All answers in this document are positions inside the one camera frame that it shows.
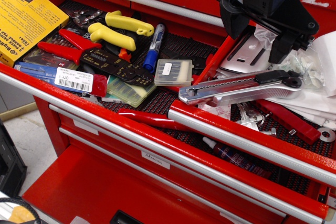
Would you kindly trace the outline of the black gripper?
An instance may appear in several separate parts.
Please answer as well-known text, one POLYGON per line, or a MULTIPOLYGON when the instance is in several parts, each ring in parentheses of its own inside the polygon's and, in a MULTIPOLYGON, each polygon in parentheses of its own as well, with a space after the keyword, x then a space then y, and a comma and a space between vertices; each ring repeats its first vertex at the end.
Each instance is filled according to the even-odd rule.
POLYGON ((255 22, 277 35, 269 62, 280 64, 292 50, 308 48, 319 25, 300 0, 218 0, 224 28, 236 39, 255 22))

